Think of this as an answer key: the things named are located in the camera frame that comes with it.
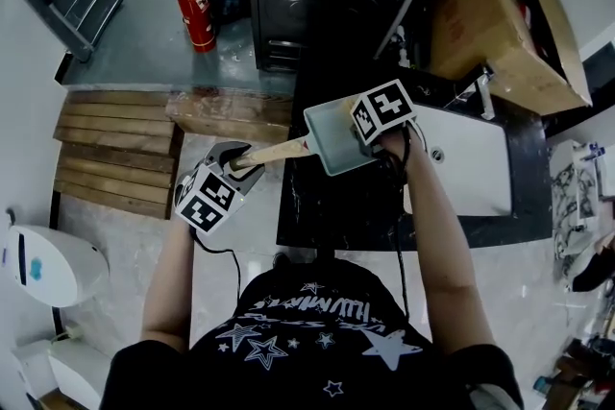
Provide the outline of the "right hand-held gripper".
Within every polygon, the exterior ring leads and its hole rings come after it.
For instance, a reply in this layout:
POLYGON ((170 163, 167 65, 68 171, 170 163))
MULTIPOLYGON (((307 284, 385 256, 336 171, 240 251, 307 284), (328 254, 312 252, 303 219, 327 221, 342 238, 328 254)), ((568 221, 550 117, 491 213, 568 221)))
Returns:
POLYGON ((357 139, 367 153, 381 134, 414 123, 417 113, 402 82, 395 79, 361 93, 351 116, 357 139))

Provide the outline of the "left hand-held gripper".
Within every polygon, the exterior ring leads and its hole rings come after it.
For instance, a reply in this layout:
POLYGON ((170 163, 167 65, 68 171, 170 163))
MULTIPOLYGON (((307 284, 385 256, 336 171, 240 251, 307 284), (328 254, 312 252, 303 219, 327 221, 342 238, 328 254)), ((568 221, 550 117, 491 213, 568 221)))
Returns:
POLYGON ((228 173, 225 167, 251 149, 247 142, 214 144, 175 188, 175 213, 198 232, 211 234, 245 205, 246 195, 265 172, 265 166, 228 173))

